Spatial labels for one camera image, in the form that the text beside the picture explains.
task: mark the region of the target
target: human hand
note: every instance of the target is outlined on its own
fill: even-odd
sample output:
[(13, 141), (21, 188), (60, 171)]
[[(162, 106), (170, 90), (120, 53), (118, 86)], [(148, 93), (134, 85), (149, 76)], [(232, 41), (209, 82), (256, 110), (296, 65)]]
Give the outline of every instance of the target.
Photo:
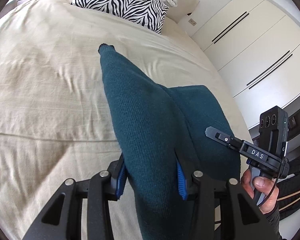
[[(242, 175), (241, 185), (245, 189), (245, 191), (249, 194), (249, 196), (253, 198), (254, 193), (252, 187), (250, 186), (250, 180), (251, 180), (251, 172), (249, 169), (247, 169)], [(267, 179), (265, 177), (256, 177), (253, 180), (253, 185), (258, 191), (264, 193), (267, 196), (274, 185), (274, 181)], [(279, 189), (275, 187), (268, 200), (259, 208), (262, 214), (267, 214), (274, 209), (275, 203), (278, 198), (278, 194), (279, 194)]]

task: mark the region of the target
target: sweater sleeve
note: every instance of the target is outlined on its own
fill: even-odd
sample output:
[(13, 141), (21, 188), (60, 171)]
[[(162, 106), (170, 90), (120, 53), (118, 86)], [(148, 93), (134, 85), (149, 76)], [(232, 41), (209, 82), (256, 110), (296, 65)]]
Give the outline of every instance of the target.
[(282, 237), (279, 233), (279, 220), (280, 220), (280, 214), (279, 214), (279, 206), (278, 203), (275, 204), (274, 209), (265, 214), (268, 222), (270, 223), (270, 225), (273, 227), (274, 232), (276, 233), (277, 237), (279, 240), (282, 240)]

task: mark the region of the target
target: headboard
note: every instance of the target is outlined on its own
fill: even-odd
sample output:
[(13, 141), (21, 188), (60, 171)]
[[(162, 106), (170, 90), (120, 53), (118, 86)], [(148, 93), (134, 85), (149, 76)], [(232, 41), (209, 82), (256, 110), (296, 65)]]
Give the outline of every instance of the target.
[(199, 0), (178, 0), (178, 6), (170, 7), (167, 17), (178, 23), (185, 15), (191, 14), (198, 3)]

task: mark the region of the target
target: zebra print pillow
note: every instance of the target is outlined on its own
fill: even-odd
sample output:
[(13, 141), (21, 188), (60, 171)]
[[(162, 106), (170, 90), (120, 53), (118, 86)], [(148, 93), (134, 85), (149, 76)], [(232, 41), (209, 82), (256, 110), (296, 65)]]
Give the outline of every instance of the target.
[(73, 0), (71, 4), (116, 15), (159, 34), (168, 11), (160, 0)]

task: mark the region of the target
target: beige bedsheet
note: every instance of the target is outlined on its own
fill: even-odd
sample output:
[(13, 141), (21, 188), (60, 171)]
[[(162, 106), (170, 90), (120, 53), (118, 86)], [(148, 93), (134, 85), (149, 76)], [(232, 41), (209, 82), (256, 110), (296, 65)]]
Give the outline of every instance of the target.
[[(71, 1), (31, 0), (0, 20), (0, 227), (10, 240), (24, 236), (65, 179), (88, 179), (120, 155), (102, 43), (164, 86), (206, 85), (235, 135), (250, 140), (218, 72), (173, 21), (158, 35)], [(115, 239), (141, 239), (129, 184), (110, 211)]]

